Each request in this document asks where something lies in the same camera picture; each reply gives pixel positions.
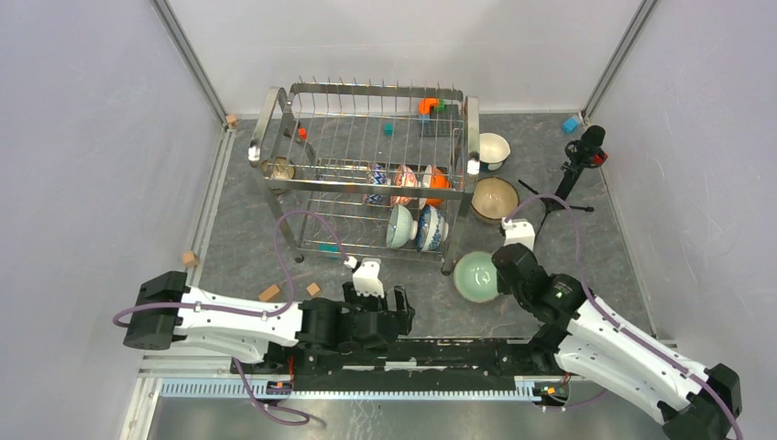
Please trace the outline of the pale green bowl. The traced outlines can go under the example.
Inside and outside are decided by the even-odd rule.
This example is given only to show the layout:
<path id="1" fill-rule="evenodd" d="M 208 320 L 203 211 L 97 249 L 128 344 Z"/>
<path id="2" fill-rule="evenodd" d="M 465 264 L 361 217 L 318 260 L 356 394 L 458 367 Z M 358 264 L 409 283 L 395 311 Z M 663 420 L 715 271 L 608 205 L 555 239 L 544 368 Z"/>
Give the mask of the pale green bowl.
<path id="1" fill-rule="evenodd" d="M 454 286 L 471 303 L 489 303 L 498 296 L 497 270 L 492 254 L 469 252 L 454 267 Z"/>

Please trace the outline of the green dotted white bowl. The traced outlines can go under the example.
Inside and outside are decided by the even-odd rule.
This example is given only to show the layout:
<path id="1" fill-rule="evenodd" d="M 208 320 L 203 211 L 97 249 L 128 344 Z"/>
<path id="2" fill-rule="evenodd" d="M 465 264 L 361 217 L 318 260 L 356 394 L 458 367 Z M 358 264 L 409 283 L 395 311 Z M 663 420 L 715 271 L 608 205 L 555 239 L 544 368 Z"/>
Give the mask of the green dotted white bowl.
<path id="1" fill-rule="evenodd" d="M 418 223 L 404 205 L 392 207 L 386 233 L 387 248 L 402 248 L 417 236 Z"/>

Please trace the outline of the pink speckled bowl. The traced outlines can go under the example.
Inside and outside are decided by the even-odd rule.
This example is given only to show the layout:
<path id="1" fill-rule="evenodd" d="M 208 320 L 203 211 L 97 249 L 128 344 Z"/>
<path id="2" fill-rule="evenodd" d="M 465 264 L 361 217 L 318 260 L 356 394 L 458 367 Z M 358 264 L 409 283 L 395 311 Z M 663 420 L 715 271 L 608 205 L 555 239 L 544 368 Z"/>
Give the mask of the pink speckled bowl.
<path id="1" fill-rule="evenodd" d="M 471 208 L 477 219 L 498 225 L 520 204 L 517 189 L 499 177 L 488 177 L 477 182 Z"/>

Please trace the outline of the blue floral bowl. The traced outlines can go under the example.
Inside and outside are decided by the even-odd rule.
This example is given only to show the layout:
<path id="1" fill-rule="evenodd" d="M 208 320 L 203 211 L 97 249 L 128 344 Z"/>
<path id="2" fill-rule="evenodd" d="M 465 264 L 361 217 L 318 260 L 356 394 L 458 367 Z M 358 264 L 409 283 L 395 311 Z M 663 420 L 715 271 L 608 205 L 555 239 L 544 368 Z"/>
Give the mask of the blue floral bowl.
<path id="1" fill-rule="evenodd" d="M 425 205 L 419 218 L 419 231 L 415 238 L 418 252 L 437 251 L 448 235 L 448 224 L 438 208 Z"/>

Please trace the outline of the teal and white bowl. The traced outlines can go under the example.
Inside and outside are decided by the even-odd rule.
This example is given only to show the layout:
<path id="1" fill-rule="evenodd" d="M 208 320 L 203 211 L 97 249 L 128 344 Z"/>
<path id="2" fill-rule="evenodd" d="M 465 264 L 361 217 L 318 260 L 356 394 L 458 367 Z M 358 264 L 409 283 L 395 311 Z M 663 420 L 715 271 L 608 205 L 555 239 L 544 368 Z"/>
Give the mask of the teal and white bowl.
<path id="1" fill-rule="evenodd" d="M 508 141 L 496 133 L 479 135 L 479 158 L 481 171 L 496 171 L 502 167 L 511 152 Z"/>

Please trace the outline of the black patterned bowl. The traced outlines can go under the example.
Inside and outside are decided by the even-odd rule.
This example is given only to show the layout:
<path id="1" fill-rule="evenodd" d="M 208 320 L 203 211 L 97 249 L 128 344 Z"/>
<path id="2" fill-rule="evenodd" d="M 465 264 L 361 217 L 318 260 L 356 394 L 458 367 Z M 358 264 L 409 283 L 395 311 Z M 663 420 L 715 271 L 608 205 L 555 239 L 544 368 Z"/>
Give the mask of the black patterned bowl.
<path id="1" fill-rule="evenodd" d="M 265 159 L 260 168 L 263 173 L 269 173 L 269 177 L 275 180 L 291 180 L 295 177 L 295 164 L 286 157 Z"/>

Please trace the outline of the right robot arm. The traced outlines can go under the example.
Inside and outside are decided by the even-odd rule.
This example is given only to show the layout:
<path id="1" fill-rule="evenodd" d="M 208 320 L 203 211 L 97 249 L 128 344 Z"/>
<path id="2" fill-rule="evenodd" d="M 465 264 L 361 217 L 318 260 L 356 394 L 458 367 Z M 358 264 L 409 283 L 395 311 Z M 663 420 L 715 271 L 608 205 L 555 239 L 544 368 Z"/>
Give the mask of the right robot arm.
<path id="1" fill-rule="evenodd" d="M 670 439 L 743 436 L 739 375 L 681 355 L 620 317 L 580 280 L 549 274 L 522 244 L 491 257 L 498 291 L 542 323 L 529 350 L 541 374 L 558 368 L 630 402 Z"/>

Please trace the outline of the metal dish rack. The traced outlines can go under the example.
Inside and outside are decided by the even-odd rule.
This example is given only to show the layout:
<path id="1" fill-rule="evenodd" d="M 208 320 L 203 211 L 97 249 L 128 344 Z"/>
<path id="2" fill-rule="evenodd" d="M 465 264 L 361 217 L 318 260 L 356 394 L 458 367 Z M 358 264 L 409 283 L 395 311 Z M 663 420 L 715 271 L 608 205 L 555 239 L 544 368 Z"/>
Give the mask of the metal dish rack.
<path id="1" fill-rule="evenodd" d="M 445 101 L 445 109 L 428 123 L 418 114 L 425 97 Z M 283 135 L 294 124 L 307 129 L 306 140 L 298 131 L 294 137 Z M 385 124 L 394 126 L 392 136 L 384 134 Z M 442 273 L 449 274 L 480 176 L 479 135 L 479 100 L 453 86 L 301 80 L 268 90 L 248 157 L 269 211 L 279 222 L 279 237 L 296 262 L 310 255 L 335 256 L 318 249 L 324 243 L 359 257 L 437 262 Z M 261 162 L 276 157 L 295 164 L 293 179 L 275 180 L 262 172 Z M 386 169 L 385 185 L 367 184 L 373 163 Z M 415 171 L 417 187 L 392 185 L 400 164 Z M 428 165 L 444 173 L 448 189 L 421 187 Z M 364 204 L 369 193 L 382 194 L 382 203 Z M 421 214 L 419 198 L 443 199 L 438 209 L 448 235 L 437 251 L 418 252 L 414 240 L 387 248 L 392 195 L 414 197 L 404 205 L 413 218 Z"/>

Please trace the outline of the small tan block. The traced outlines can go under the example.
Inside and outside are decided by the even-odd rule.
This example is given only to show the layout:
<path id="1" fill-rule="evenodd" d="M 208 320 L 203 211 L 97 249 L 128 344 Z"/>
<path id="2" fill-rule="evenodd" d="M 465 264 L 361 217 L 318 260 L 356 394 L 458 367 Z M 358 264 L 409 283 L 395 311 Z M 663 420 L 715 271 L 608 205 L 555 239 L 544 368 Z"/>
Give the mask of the small tan block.
<path id="1" fill-rule="evenodd" d="M 317 283 L 313 282 L 306 288 L 306 291 L 310 294 L 311 297 L 315 297 L 319 295 L 322 290 Z"/>

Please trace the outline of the tan wooden block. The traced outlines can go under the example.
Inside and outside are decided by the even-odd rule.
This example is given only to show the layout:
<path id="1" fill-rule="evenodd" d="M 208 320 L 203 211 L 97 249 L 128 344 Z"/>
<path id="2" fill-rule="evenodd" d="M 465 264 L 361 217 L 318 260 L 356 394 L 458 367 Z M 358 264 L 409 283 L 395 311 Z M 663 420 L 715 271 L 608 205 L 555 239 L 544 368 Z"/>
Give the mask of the tan wooden block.
<path id="1" fill-rule="evenodd" d="M 280 287 L 277 284 L 272 284 L 267 287 L 263 292 L 258 295 L 258 300 L 263 303 L 271 302 L 275 297 L 281 293 Z"/>

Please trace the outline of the blue zigzag patterned bowl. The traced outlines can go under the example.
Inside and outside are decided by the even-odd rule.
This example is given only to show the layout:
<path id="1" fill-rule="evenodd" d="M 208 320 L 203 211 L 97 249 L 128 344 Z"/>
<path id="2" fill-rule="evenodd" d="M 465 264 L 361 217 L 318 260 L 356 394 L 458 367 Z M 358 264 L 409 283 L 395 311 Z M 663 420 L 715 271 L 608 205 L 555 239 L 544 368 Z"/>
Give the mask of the blue zigzag patterned bowl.
<path id="1" fill-rule="evenodd" d="M 373 163 L 370 171 L 367 173 L 367 184 L 371 185 L 385 185 L 388 181 L 386 169 L 378 164 Z M 378 193 L 365 194 L 363 197 L 364 204 L 378 205 L 383 201 L 383 195 Z"/>

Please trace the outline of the orange bowl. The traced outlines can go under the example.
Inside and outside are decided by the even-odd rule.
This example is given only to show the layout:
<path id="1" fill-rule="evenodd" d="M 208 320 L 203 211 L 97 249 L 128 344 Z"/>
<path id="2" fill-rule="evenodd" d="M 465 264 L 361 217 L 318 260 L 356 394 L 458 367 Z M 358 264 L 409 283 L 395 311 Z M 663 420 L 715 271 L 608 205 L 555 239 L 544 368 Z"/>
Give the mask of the orange bowl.
<path id="1" fill-rule="evenodd" d="M 421 176 L 421 187 L 423 189 L 448 189 L 450 184 L 440 169 L 433 165 L 428 165 Z M 418 203 L 420 208 L 426 205 L 440 208 L 443 204 L 443 199 L 421 197 L 418 199 Z"/>

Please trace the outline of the red patterned bowl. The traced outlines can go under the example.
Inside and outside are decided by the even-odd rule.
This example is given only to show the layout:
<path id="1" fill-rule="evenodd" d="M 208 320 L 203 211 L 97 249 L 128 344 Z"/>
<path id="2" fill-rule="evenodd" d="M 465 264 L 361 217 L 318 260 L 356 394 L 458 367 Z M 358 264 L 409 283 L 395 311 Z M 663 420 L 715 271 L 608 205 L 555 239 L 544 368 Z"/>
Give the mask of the red patterned bowl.
<path id="1" fill-rule="evenodd" d="M 394 177 L 392 179 L 392 185 L 398 187 L 415 188 L 419 184 L 415 171 L 406 164 L 400 164 L 395 170 Z M 408 205 L 413 200 L 414 197 L 412 196 L 392 195 L 390 197 L 390 205 Z"/>

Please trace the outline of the black microphone on tripod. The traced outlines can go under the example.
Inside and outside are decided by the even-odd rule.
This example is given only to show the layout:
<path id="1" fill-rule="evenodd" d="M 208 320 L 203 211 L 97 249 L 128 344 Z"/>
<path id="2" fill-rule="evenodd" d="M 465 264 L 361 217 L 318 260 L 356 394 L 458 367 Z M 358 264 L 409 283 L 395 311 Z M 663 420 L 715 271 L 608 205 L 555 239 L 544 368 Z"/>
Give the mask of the black microphone on tripod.
<path id="1" fill-rule="evenodd" d="M 608 154 L 603 150 L 602 146 L 606 137 L 607 131 L 599 125 L 592 125 L 585 130 L 583 135 L 578 140 L 569 141 L 564 147 L 564 154 L 567 157 L 561 170 L 564 172 L 564 176 L 560 181 L 558 187 L 554 192 L 554 196 L 558 197 L 564 202 L 567 202 L 567 198 L 571 191 L 577 184 L 584 170 L 594 170 L 600 168 L 608 159 Z M 538 191 L 533 189 L 528 183 L 523 180 L 519 180 L 519 184 L 529 190 L 533 194 L 539 194 Z M 544 215 L 537 229 L 537 235 L 542 231 L 548 216 L 555 211 L 561 211 L 564 209 L 562 204 L 554 199 L 543 199 Z M 595 211 L 593 206 L 579 206 L 570 205 L 572 210 L 592 213 Z"/>

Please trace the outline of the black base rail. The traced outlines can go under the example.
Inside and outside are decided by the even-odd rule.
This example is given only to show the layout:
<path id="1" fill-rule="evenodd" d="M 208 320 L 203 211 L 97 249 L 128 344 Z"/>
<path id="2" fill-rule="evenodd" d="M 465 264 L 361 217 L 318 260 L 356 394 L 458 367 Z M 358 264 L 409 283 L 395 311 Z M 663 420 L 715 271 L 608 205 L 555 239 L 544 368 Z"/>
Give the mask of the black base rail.
<path id="1" fill-rule="evenodd" d="M 280 374 L 295 391 L 508 391 L 516 377 L 562 377 L 553 355 L 524 339 L 404 338 L 384 350 L 323 353 L 272 343 L 247 375 Z"/>

